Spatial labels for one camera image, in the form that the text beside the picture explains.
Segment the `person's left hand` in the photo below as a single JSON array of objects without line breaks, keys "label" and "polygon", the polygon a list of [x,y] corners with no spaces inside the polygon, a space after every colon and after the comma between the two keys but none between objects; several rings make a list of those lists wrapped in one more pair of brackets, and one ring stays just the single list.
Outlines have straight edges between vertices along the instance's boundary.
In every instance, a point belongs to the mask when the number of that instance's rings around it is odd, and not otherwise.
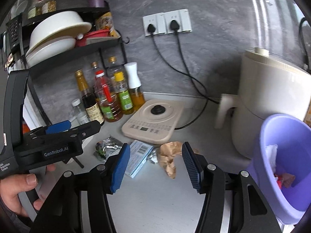
[{"label": "person's left hand", "polygon": [[[48,175],[45,181],[43,181],[39,189],[39,199],[34,201],[33,207],[36,210],[40,210],[47,196],[55,185],[55,179],[50,173],[56,169],[55,164],[47,165],[45,168],[45,174]],[[38,185],[38,178],[34,173],[29,174],[17,174],[11,175],[1,180],[1,199],[4,205],[13,213],[22,216],[29,217],[25,208],[20,202],[19,193],[31,191]]]}]

